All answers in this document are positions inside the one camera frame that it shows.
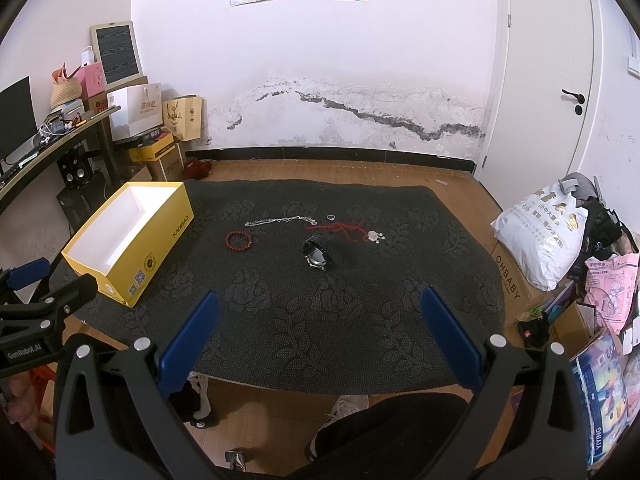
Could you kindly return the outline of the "left hand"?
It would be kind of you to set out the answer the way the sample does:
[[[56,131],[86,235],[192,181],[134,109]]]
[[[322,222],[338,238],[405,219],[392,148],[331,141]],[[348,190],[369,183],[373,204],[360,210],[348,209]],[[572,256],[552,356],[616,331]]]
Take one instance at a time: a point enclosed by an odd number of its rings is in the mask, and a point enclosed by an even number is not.
[[[8,387],[12,398],[6,404],[6,414],[25,431],[35,431],[39,424],[39,408],[29,372],[11,376]]]

